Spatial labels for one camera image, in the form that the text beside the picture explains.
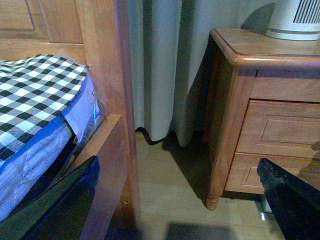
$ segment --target black object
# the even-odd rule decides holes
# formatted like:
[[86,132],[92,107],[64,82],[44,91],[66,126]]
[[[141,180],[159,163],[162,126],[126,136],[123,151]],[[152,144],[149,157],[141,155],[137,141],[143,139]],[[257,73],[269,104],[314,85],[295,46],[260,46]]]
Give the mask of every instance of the black object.
[[99,160],[90,157],[0,223],[0,240],[79,239],[95,195]]
[[286,240],[320,240],[320,191],[261,158],[257,173]]

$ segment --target nightstand top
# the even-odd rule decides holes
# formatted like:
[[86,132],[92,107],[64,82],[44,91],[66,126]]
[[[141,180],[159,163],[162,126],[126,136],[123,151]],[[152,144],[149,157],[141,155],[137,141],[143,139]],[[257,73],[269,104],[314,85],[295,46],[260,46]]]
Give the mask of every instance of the nightstand top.
[[287,66],[320,69],[320,40],[297,41],[236,28],[217,28],[211,35],[234,66]]

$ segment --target wooden bed frame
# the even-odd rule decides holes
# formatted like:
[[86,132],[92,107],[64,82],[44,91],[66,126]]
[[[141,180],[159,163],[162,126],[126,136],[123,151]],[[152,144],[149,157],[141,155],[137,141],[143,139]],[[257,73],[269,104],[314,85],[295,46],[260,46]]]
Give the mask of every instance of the wooden bed frame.
[[0,59],[66,52],[89,66],[110,115],[67,172],[100,160],[96,193],[80,239],[104,239],[139,218],[136,140],[126,0],[0,0]]

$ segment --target wooden nightstand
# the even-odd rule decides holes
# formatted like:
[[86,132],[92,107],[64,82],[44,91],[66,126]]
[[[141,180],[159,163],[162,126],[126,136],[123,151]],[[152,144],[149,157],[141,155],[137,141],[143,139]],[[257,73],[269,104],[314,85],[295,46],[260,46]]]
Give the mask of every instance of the wooden nightstand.
[[224,191],[263,194],[260,158],[320,182],[320,41],[243,29],[213,29],[211,36],[207,208],[214,210]]

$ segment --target bed post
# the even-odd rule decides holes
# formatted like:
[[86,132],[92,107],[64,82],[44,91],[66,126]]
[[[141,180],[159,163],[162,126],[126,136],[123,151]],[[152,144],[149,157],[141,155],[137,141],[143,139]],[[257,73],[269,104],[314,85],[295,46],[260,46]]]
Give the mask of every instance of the bed post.
[[140,203],[126,0],[76,0],[86,63],[112,114],[122,116],[128,178],[114,219],[135,226]]

